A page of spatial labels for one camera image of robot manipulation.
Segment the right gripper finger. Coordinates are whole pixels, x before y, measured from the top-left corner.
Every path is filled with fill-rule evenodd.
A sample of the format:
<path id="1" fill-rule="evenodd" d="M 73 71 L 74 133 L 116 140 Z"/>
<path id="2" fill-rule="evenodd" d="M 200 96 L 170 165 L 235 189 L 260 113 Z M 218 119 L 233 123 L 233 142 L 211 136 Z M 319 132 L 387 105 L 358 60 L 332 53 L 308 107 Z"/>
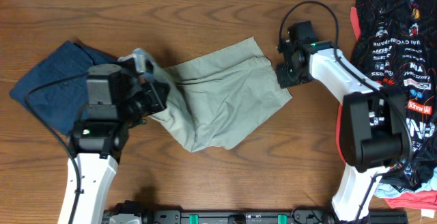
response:
<path id="1" fill-rule="evenodd" d="M 278 64 L 276 66 L 276 74 L 278 77 L 289 77 L 290 67 L 287 64 Z"/>
<path id="2" fill-rule="evenodd" d="M 296 79 L 289 76 L 280 76 L 279 85 L 281 88 L 288 88 L 297 85 Z"/>

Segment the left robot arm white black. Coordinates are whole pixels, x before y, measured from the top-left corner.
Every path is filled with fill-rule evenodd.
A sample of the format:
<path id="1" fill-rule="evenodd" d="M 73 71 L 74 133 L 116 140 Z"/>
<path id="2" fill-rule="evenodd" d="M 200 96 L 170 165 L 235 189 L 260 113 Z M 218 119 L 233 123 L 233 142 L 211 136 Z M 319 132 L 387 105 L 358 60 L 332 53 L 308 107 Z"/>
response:
<path id="1" fill-rule="evenodd" d="M 129 130 L 165 110 L 169 85 L 87 80 L 87 117 L 69 135 L 72 158 L 59 223 L 100 223 Z"/>

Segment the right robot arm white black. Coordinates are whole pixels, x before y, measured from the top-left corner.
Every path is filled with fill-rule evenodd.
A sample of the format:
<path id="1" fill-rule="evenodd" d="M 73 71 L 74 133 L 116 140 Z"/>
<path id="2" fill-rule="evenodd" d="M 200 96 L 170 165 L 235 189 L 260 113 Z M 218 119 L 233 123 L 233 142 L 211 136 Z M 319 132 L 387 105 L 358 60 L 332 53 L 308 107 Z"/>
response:
<path id="1" fill-rule="evenodd" d="M 282 39 L 278 51 L 285 59 L 277 73 L 281 87 L 319 81 L 341 105 L 345 170 L 330 204 L 335 222 L 360 223 L 381 179 L 412 156 L 402 90 L 368 79 L 332 42 Z"/>

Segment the khaki beige shorts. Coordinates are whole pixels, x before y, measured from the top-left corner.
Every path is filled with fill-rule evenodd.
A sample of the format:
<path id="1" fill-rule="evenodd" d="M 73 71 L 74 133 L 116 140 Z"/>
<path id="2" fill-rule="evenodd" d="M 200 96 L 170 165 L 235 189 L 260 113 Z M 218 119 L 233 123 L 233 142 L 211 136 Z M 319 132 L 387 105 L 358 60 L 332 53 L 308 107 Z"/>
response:
<path id="1" fill-rule="evenodd" d="M 255 38 L 167 68 L 141 48 L 132 56 L 169 84 L 166 109 L 151 118 L 189 152 L 234 148 L 292 99 Z"/>

